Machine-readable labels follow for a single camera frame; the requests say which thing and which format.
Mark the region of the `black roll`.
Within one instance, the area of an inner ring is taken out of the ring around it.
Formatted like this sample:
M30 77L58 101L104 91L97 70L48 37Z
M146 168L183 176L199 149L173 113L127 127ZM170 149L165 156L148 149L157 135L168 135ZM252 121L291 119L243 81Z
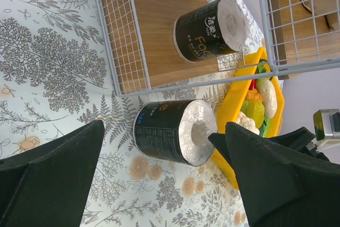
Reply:
M176 19L173 43L187 62L242 51L249 22L235 0L215 0Z
M217 132L215 112L202 99L151 102L135 117L133 138L149 157L201 166L215 148L208 137Z

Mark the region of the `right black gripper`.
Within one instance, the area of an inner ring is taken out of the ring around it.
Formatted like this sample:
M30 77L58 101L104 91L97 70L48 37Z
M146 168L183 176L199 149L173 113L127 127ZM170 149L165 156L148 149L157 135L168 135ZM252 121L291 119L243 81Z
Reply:
M318 146L312 142L315 135L307 128L301 127L293 132L268 138L271 142L290 148L299 153L309 155L311 157L329 161L329 158L319 151ZM213 144L217 151L222 155L227 163L231 163L229 150L226 143L225 134L212 133L208 140Z

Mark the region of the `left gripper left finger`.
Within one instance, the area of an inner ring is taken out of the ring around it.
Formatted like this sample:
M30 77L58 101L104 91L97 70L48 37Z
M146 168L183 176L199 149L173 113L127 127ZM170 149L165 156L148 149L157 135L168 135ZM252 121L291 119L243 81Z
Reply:
M1 226L80 226L104 140L92 121L1 160Z

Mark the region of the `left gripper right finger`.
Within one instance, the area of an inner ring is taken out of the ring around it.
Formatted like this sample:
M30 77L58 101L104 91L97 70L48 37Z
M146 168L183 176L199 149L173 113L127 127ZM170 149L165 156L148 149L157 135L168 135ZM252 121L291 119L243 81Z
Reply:
M262 138L236 123L226 145L250 226L339 226L339 165Z

